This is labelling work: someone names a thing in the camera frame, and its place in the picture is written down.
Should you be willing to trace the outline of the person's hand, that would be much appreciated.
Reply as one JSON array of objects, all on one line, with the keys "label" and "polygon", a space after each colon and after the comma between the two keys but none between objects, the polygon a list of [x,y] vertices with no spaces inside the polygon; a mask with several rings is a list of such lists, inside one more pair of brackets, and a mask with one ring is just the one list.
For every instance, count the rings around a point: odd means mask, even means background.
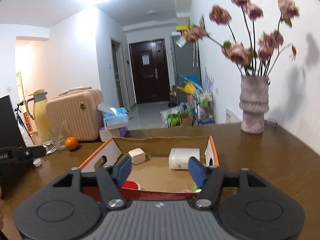
[{"label": "person's hand", "polygon": [[2,189],[0,187],[0,230],[3,229],[4,227],[4,213],[3,213],[3,209],[4,209],[4,202],[2,200]]}]

